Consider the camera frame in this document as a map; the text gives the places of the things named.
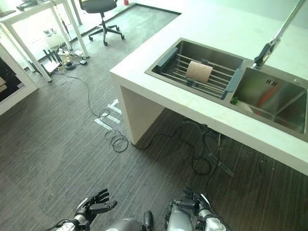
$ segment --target white desk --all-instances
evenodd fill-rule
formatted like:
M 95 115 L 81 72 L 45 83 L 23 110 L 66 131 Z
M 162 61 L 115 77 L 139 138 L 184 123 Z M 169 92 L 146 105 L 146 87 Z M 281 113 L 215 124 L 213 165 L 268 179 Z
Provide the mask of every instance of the white desk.
M 62 33 L 62 36 L 65 40 L 65 43 L 67 45 L 67 47 L 69 49 L 71 49 L 71 45 L 69 43 L 68 37 L 62 27 L 62 24 L 58 18 L 58 13 L 55 11 L 55 4 L 63 4 L 65 7 L 65 10 L 68 14 L 69 20 L 71 21 L 73 28 L 76 32 L 77 38 L 80 42 L 80 45 L 83 49 L 83 52 L 85 54 L 86 57 L 89 57 L 88 51 L 86 49 L 86 46 L 82 40 L 81 34 L 78 30 L 78 27 L 76 25 L 76 22 L 74 20 L 74 17 L 72 15 L 71 9 L 68 5 L 67 0 L 54 0 L 54 1 L 48 1 L 48 2 L 39 2 L 39 4 L 37 6 L 31 7 L 31 8 L 26 8 L 24 12 L 21 11 L 16 11 L 15 13 L 12 13 L 6 17 L 2 17 L 0 18 L 0 26 L 2 27 L 4 33 L 5 32 L 5 28 L 7 28 L 7 30 L 10 32 L 10 34 L 12 35 L 13 38 L 11 38 L 8 34 L 6 34 L 6 36 L 8 37 L 8 39 L 11 41 L 11 43 L 15 46 L 15 48 L 19 51 L 20 55 L 22 56 L 22 58 L 26 61 L 26 63 L 28 64 L 28 67 L 31 71 L 34 71 L 33 67 L 31 66 L 31 64 L 29 63 L 27 57 L 21 52 L 21 50 L 19 50 L 19 48 L 16 46 L 14 40 L 16 40 L 16 42 L 20 45 L 20 47 L 24 50 L 24 52 L 26 53 L 26 55 L 30 58 L 30 60 L 33 62 L 33 64 L 35 65 L 35 67 L 41 72 L 41 74 L 43 75 L 43 77 L 50 82 L 51 78 L 48 76 L 48 74 L 45 72 L 45 70 L 41 67 L 41 65 L 39 64 L 39 62 L 36 60 L 36 58 L 34 57 L 34 55 L 31 53 L 31 51 L 28 49 L 28 47 L 25 45 L 25 43 L 22 41 L 22 39 L 19 37 L 19 35 L 16 33 L 13 24 L 28 18 L 31 15 L 34 15 L 36 13 L 39 13 L 43 10 L 46 9 L 51 9 L 54 19 L 56 21 L 56 23 L 58 24 L 60 31 Z
M 179 17 L 111 70 L 129 139 L 136 143 L 166 107 L 308 175 L 307 142 L 144 73 L 179 38 L 253 59 L 282 23 L 206 1 L 179 5 Z M 308 79 L 307 38 L 289 26 L 266 64 Z

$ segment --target robotic hand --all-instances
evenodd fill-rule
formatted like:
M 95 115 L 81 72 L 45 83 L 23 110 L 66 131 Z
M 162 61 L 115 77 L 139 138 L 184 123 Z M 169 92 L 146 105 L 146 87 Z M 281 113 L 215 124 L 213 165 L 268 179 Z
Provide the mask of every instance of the robotic hand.
M 90 231 L 90 224 L 96 218 L 96 215 L 110 211 L 117 204 L 117 201 L 109 202 L 107 191 L 107 189 L 104 189 L 97 195 L 86 198 L 77 207 L 73 219 L 63 219 L 46 231 L 54 228 L 58 228 L 57 231 Z
M 184 200 L 170 203 L 170 212 L 166 215 L 167 231 L 230 231 L 222 219 L 211 212 L 210 203 L 203 194 L 188 187 L 183 191 Z

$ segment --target white countertop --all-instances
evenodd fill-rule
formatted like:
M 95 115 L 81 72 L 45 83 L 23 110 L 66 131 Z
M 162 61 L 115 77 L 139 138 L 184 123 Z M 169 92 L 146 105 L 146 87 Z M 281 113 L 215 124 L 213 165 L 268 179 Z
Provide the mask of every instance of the white countertop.
M 257 56 L 282 25 L 260 15 L 199 0 L 176 6 L 152 3 L 182 14 L 115 66 L 121 85 L 176 112 L 208 124 L 245 145 L 308 175 L 308 143 L 232 109 L 144 73 L 179 38 L 248 59 Z M 308 30 L 290 25 L 267 65 L 308 80 Z

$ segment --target dark gray floor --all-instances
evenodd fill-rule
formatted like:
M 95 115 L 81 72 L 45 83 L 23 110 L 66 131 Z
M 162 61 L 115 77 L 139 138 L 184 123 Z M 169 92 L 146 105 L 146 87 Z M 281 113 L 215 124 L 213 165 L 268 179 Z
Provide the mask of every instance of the dark gray floor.
M 87 66 L 68 74 L 89 83 L 92 108 L 98 111 L 116 98 L 108 70 L 140 46 L 176 15 L 134 7 L 114 21 L 126 40 L 108 34 L 87 39 L 91 54 Z M 192 149 L 177 137 L 158 137 L 145 151 L 132 145 L 124 153 L 109 149 L 106 129 L 94 122 L 88 109 L 87 89 L 78 80 L 54 75 L 46 83 L 0 116 L 0 230 L 44 230 L 71 217 L 89 194 L 108 187 L 117 207 L 99 215 L 93 231 L 101 231 L 116 218 L 141 219 L 146 209 L 154 214 L 154 230 L 163 230 L 170 199 L 186 185 L 205 193 L 207 177 L 190 167 Z M 114 117 L 121 116 L 111 111 Z M 172 133 L 182 116 L 165 110 L 144 135 L 145 146 L 157 133 Z M 107 120 L 125 134 L 119 125 Z M 183 138 L 201 150 L 191 126 Z M 221 160 L 233 170 L 232 178 L 217 170 L 209 199 L 233 230 L 306 230 L 308 177 L 236 141 L 226 140 Z

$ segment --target desk leg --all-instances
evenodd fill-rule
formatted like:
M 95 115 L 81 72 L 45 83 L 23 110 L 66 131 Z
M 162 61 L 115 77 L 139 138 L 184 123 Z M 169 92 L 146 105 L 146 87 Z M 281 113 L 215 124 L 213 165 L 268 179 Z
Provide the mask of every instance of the desk leg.
M 71 0 L 71 3 L 72 3 L 72 6 L 73 6 L 73 9 L 74 9 L 74 12 L 75 12 L 75 15 L 76 15 L 76 18 L 77 18 L 78 23 L 79 23 L 79 25 L 82 25 L 82 22 L 81 22 L 81 19 L 80 19 L 80 15 L 79 15 L 79 13 L 78 13 L 78 10 L 77 10 L 75 1 L 74 1 L 74 0 Z
M 111 73 L 128 139 L 136 144 L 165 107 L 119 85 Z
M 64 1 L 63 1 L 63 5 L 64 5 L 64 7 L 65 7 L 65 9 L 66 9 L 68 18 L 69 18 L 69 20 L 71 21 L 71 23 L 72 23 L 72 25 L 73 25 L 73 28 L 74 28 L 75 33 L 76 33 L 76 35 L 77 35 L 78 41 L 79 41 L 79 43 L 80 43 L 80 45 L 81 45 L 81 47 L 82 47 L 82 50 L 83 50 L 85 56 L 88 58 L 88 57 L 89 57 L 89 53 L 88 53 L 87 48 L 86 48 L 86 46 L 85 46 L 85 44 L 84 44 L 84 42 L 83 42 L 83 40 L 82 40 L 81 34 L 80 34 L 79 30 L 78 30 L 77 24 L 76 24 L 76 22 L 75 22 L 75 20 L 74 20 L 72 11 L 71 11 L 71 9 L 69 8 L 69 5 L 68 5 L 68 3 L 67 3 L 67 0 L 64 0 Z
M 29 63 L 29 60 L 25 57 L 25 55 L 21 52 L 21 50 L 16 46 L 14 41 L 11 39 L 11 37 L 6 33 L 5 28 L 0 24 L 0 27 L 3 31 L 4 36 L 6 36 L 9 40 L 9 42 L 14 46 L 14 48 L 18 51 L 18 53 L 21 55 L 27 66 L 29 67 L 30 71 L 35 72 L 33 66 Z
M 28 47 L 24 44 L 22 39 L 18 36 L 12 25 L 6 25 L 9 32 L 12 34 L 14 39 L 18 42 L 18 44 L 21 46 L 21 48 L 25 51 L 25 53 L 28 55 L 28 57 L 31 59 L 31 61 L 34 63 L 35 67 L 40 71 L 42 76 L 46 79 L 46 81 L 51 82 L 51 78 L 46 73 L 46 71 L 41 67 L 41 65 L 38 63 L 34 55 L 31 53 L 31 51 L 28 49 Z
M 56 20 L 56 22 L 57 22 L 57 24 L 58 24 L 58 27 L 59 27 L 60 30 L 61 30 L 61 34 L 62 34 L 62 36 L 63 36 L 63 39 L 64 39 L 64 41 L 65 41 L 65 44 L 67 45 L 67 48 L 68 48 L 69 50 L 71 50 L 71 49 L 72 49 L 72 46 L 71 46 L 71 44 L 69 43 L 68 37 L 67 37 L 65 31 L 63 30 L 63 27 L 62 27 L 61 22 L 60 22 L 60 20 L 59 20 L 59 18 L 58 18 L 58 15 L 57 15 L 57 13 L 56 13 L 56 11 L 54 10 L 53 7 L 51 7 L 51 11 L 52 11 L 52 14 L 53 14 L 53 16 L 54 16 L 54 19 Z

